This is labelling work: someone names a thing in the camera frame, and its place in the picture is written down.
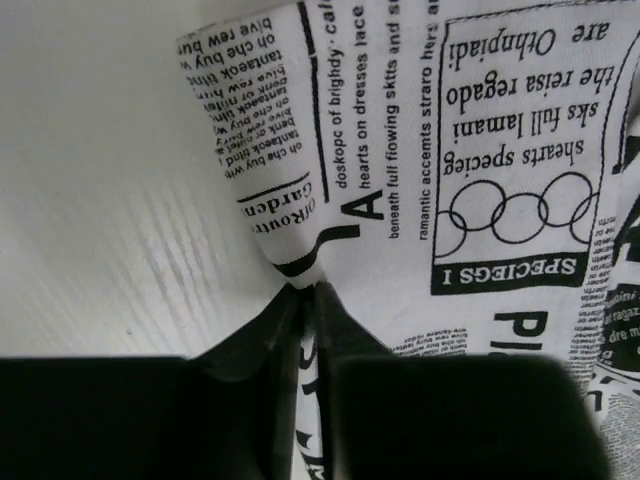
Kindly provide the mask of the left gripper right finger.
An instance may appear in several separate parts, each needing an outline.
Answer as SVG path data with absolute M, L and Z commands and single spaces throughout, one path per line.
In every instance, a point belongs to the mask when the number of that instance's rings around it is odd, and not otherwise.
M 329 479 L 608 479 L 574 382 L 540 356 L 400 357 L 319 283 L 319 403 Z

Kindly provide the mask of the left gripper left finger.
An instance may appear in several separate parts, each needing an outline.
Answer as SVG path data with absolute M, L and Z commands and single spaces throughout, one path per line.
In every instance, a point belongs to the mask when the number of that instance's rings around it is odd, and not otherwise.
M 5 479 L 285 479 L 300 297 L 204 354 L 5 358 Z

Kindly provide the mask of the newspaper print trousers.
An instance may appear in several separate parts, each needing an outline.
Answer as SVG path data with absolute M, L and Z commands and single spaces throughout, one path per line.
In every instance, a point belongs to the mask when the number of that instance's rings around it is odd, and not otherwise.
M 638 477 L 637 2 L 298 1 L 176 50 L 265 256 L 348 312 L 303 336 L 309 478 L 322 340 L 554 357 Z

